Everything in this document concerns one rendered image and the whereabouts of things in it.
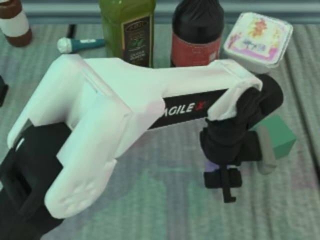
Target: plastic food container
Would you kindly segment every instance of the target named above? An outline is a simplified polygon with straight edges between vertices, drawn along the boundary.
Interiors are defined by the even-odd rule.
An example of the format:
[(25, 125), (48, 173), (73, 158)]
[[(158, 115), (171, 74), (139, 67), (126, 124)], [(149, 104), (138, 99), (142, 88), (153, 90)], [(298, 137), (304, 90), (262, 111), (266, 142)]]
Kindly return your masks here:
[(229, 58), (256, 74), (276, 68), (286, 52), (293, 26), (286, 21), (245, 12), (240, 15), (223, 49)]

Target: olive oil bottle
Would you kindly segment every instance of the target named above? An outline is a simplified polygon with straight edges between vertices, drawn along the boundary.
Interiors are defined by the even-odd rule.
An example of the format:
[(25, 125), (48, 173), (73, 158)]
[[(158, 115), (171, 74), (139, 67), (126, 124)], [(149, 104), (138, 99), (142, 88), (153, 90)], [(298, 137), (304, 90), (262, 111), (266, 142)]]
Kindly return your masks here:
[(106, 55), (153, 67), (156, 0), (99, 0)]

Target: green block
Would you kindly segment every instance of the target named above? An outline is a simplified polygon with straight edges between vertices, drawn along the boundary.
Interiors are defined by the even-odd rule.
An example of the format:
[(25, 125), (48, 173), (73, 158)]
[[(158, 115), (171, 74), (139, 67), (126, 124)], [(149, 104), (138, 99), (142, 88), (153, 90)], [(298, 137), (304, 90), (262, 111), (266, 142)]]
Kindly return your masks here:
[(267, 117), (255, 125), (252, 130), (261, 125), (268, 128), (275, 159), (288, 156), (297, 138), (282, 118), (279, 115)]

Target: white robotic arm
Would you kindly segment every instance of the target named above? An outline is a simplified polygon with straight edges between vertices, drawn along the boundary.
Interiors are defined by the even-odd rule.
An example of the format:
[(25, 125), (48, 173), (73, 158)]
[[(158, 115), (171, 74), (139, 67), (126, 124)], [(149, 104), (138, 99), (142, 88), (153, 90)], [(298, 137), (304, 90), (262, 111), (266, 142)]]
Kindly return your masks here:
[(64, 122), (70, 128), (71, 135), (56, 156), (63, 169), (44, 200), (54, 218), (65, 219), (93, 204), (106, 188), (116, 158), (166, 117), (165, 99), (225, 91), (207, 111), (210, 120), (224, 120), (236, 115), (236, 102), (245, 90), (261, 91), (262, 85), (233, 60), (150, 69), (118, 58), (62, 55), (13, 125), (7, 144), (14, 146), (28, 121), (34, 126)]

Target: container lid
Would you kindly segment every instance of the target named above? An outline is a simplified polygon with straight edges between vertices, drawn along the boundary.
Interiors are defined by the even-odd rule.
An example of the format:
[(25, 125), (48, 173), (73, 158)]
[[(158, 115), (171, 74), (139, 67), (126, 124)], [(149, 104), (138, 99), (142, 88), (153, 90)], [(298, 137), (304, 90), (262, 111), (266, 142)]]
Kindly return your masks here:
[(254, 12), (242, 13), (224, 44), (228, 55), (259, 65), (277, 65), (282, 59), (293, 26)]

